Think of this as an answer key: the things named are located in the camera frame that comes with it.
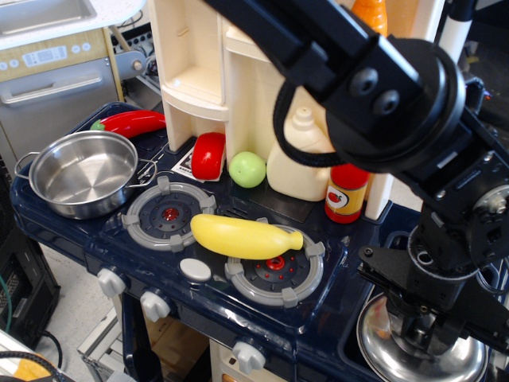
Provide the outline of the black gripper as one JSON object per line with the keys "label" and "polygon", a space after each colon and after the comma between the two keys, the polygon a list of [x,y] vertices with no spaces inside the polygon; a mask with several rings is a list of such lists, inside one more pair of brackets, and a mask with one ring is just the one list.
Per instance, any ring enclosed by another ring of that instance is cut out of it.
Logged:
{"label": "black gripper", "polygon": [[495,350],[508,349],[508,309],[476,281],[473,273],[448,279],[429,273],[407,250],[364,246],[359,273],[384,289],[390,327],[416,341],[416,322],[436,316],[422,349],[439,356],[458,338],[473,337]]}

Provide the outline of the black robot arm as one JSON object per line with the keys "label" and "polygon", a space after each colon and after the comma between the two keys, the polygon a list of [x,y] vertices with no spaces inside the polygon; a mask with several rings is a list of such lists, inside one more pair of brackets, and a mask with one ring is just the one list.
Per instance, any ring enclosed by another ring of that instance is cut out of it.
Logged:
{"label": "black robot arm", "polygon": [[479,285],[508,257],[508,152],[465,104],[449,55],[423,40],[383,37],[332,1],[214,1],[285,77],[274,130],[294,90],[326,111],[332,154],[295,161],[351,163],[390,173],[422,199],[404,250],[366,246],[360,274],[382,287],[397,337],[441,354],[460,337],[508,351],[508,311]]}

